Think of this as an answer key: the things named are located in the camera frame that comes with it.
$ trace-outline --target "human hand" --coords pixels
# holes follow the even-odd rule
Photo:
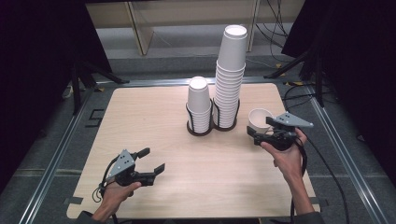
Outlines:
[[[122,187],[114,180],[110,180],[106,185],[103,201],[96,212],[92,215],[92,219],[106,222],[106,220],[115,214],[123,201],[125,201],[134,190],[140,188],[140,182],[134,182],[129,186]]]
[[[295,129],[295,132],[300,139],[297,143],[303,145],[306,141],[305,134],[299,129]],[[274,157],[274,166],[279,168],[288,182],[297,214],[314,212],[303,181],[302,155],[298,146],[293,144],[285,151],[279,151],[266,142],[262,142],[261,146]]]
[[[297,137],[301,144],[306,141],[306,136],[299,129],[295,129]],[[285,151],[279,151],[274,148],[271,144],[262,142],[261,146],[274,157],[274,166],[278,167],[282,172],[286,181],[290,182],[295,178],[302,178],[302,156],[297,145],[293,144],[290,148]]]

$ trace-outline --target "wooden table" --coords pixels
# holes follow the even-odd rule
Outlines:
[[[214,96],[215,86],[209,86]],[[213,130],[193,136],[186,129],[188,86],[117,89],[78,182],[67,215],[99,206],[92,192],[109,162],[126,148],[151,153],[136,161],[136,171],[165,171],[152,187],[138,189],[117,212],[118,217],[205,218],[281,217],[290,214],[290,190],[273,158],[253,145],[246,131],[248,112],[257,107],[275,116],[284,113],[274,84],[244,84],[240,92],[237,125],[228,132]],[[315,197],[308,175],[308,194]]]

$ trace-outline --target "black sleeve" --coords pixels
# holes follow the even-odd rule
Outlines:
[[[325,224],[319,212],[307,213],[294,217],[295,224]]]
[[[93,220],[93,219],[91,218],[91,216],[92,216],[91,213],[86,212],[86,211],[82,211],[82,212],[79,214],[79,216],[78,216],[78,218],[77,218],[75,224],[103,224],[103,223],[100,222],[100,221]]]

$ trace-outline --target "floor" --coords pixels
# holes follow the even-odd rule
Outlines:
[[[273,24],[267,26],[270,30],[274,27]],[[286,31],[291,26],[284,24]],[[131,29],[97,32],[114,74],[131,80],[125,87],[136,87],[176,85],[194,76],[207,77],[213,82],[224,27],[156,27],[146,56],[139,55]],[[260,28],[271,37],[271,32],[262,25]],[[274,35],[274,40],[279,44],[285,42],[280,35]],[[315,130],[305,131],[312,142],[306,145],[307,171],[326,223],[396,223],[396,189],[370,148],[357,138],[359,131],[338,104],[331,85],[325,83],[325,106],[319,108],[309,95],[310,87],[286,85],[299,81],[300,64],[280,78],[262,77],[273,73],[277,65],[292,60],[280,51],[281,48],[272,45],[255,28],[252,51],[247,53],[244,82],[275,83],[285,99],[285,108],[316,124]],[[103,117],[111,92],[119,87],[101,76],[95,78],[100,90],[85,90],[81,86],[85,100],[77,116],[72,114],[72,93],[65,90],[64,101],[49,118],[42,136],[32,145],[0,196],[1,223],[73,223],[65,214],[67,205],[98,130],[91,127],[97,120],[90,117],[92,113],[96,118]],[[334,140],[331,133],[336,133],[341,140]],[[286,217],[275,219],[287,220]],[[272,223],[269,218],[262,221]]]

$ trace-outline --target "aluminum rail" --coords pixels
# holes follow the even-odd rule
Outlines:
[[[308,94],[315,93],[312,86],[307,86],[305,90]],[[318,117],[322,122],[327,134],[329,135],[338,157],[344,164],[344,167],[346,168],[346,171],[349,174],[355,189],[361,196],[361,200],[363,201],[363,204],[366,207],[373,222],[377,224],[388,224],[389,222],[385,217],[381,207],[379,206],[373,191],[367,184],[358,166],[353,161],[337,130],[332,125],[332,121],[329,118],[325,108],[321,107],[316,99],[312,99],[311,103],[317,111]]]
[[[35,215],[37,214],[38,209],[40,208],[41,204],[44,201],[44,198],[50,188],[50,184],[53,180],[53,177],[56,174],[56,170],[62,161],[64,153],[66,152],[67,147],[70,143],[70,139],[73,136],[73,133],[78,126],[78,122],[81,119],[81,115],[84,111],[85,105],[87,104],[87,101],[90,98],[90,96],[92,95],[92,93],[93,93],[93,90],[86,91],[86,94],[84,95],[83,102],[81,104],[81,108],[71,118],[71,120],[67,126],[67,129],[62,137],[62,140],[59,143],[59,145],[57,146],[55,153],[52,156],[51,161],[49,162],[49,166],[47,167],[45,173],[42,175],[41,180],[38,183],[37,188],[35,189],[35,193],[33,194],[32,198],[30,199],[29,203],[27,204],[27,207],[21,217],[20,224],[33,223],[33,221],[35,219]]]

